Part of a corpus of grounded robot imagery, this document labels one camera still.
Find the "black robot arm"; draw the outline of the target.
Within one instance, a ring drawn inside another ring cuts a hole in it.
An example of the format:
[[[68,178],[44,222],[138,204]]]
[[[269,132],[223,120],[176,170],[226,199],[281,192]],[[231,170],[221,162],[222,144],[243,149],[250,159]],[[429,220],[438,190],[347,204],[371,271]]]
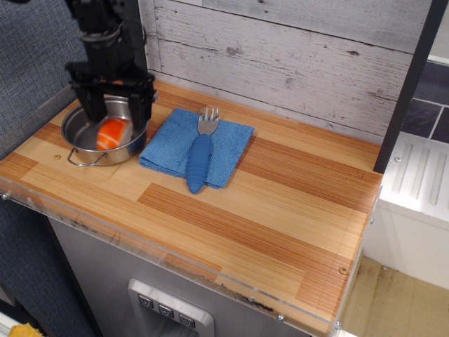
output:
[[[71,86],[87,117],[107,115],[105,95],[127,98],[134,129],[144,127],[156,99],[154,75],[147,70],[145,44],[136,1],[68,1],[87,59],[66,65]]]

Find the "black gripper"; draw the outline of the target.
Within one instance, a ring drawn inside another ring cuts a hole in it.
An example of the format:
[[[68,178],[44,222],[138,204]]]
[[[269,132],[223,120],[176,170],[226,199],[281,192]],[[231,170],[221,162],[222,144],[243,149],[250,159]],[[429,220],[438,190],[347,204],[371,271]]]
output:
[[[87,59],[69,62],[65,68],[84,112],[92,122],[100,123],[107,114],[104,95],[125,97],[133,128],[141,131],[151,118],[158,92],[154,75],[135,64],[125,20],[77,23]]]

